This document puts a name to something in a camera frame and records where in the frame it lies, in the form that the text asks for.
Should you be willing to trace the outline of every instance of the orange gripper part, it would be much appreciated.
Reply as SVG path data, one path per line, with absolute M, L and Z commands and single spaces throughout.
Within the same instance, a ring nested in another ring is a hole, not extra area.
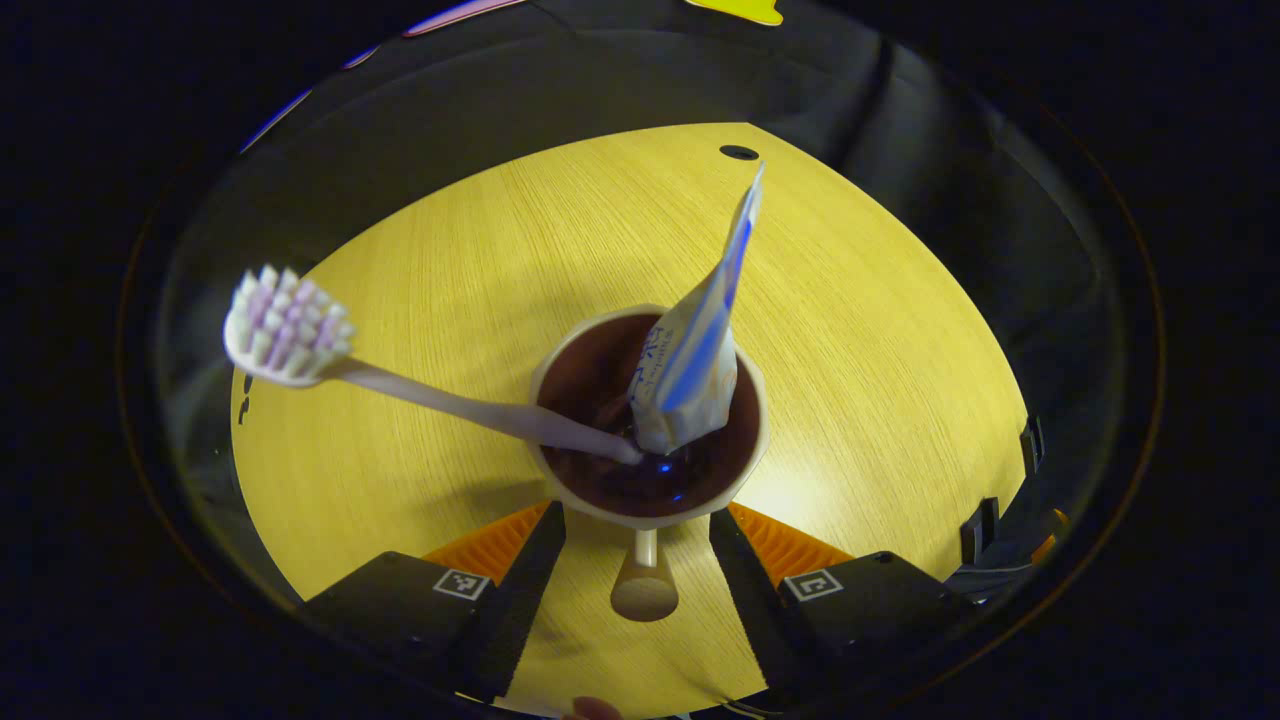
M 467 533 L 449 544 L 424 555 L 422 560 L 465 573 L 486 575 L 493 579 L 493 584 L 502 584 L 511 564 L 520 555 L 520 548 L 525 547 L 529 533 L 534 530 L 538 520 L 541 520 L 543 512 L 547 512 L 550 503 L 547 500 L 494 520 L 474 533 Z
M 813 573 L 854 559 L 837 547 L 750 507 L 730 502 L 728 512 L 751 542 L 755 557 L 769 574 L 769 583 L 774 588 L 782 578 Z

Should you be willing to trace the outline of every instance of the cup handle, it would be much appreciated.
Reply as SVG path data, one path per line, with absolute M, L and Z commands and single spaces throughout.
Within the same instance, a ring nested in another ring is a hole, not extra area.
M 639 623 L 662 620 L 675 612 L 680 593 L 671 565 L 658 547 L 658 530 L 636 530 L 635 547 L 618 569 L 609 602 L 614 612 Z

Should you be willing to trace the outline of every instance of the toothbrush handle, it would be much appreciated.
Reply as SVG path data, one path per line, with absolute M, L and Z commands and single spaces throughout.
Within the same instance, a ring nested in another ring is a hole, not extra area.
M 539 445 L 612 457 L 627 465 L 635 465 L 643 457 L 623 438 L 576 423 L 540 405 L 460 397 L 353 357 L 339 360 L 325 374 Z

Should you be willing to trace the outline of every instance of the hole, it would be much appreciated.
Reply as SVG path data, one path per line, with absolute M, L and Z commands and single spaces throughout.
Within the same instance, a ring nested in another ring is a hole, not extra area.
M 724 145 L 721 147 L 721 152 L 733 158 L 735 160 L 755 160 L 760 156 L 760 154 L 755 150 L 742 147 L 741 145 Z

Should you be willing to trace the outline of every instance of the cup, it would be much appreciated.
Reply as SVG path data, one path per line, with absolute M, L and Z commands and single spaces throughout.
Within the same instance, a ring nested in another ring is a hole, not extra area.
M 588 425 L 630 416 L 631 374 L 645 336 L 666 311 L 637 305 L 579 323 L 534 370 L 530 401 Z M 739 373 L 728 424 L 673 452 L 680 468 L 671 478 L 660 471 L 663 457 L 646 456 L 635 470 L 641 475 L 631 477 L 612 460 L 530 443 L 566 506 L 635 530 L 611 597 L 625 618 L 658 620 L 675 611 L 678 593 L 658 529 L 728 506 L 768 447 L 764 377 L 736 345 L 735 352 Z

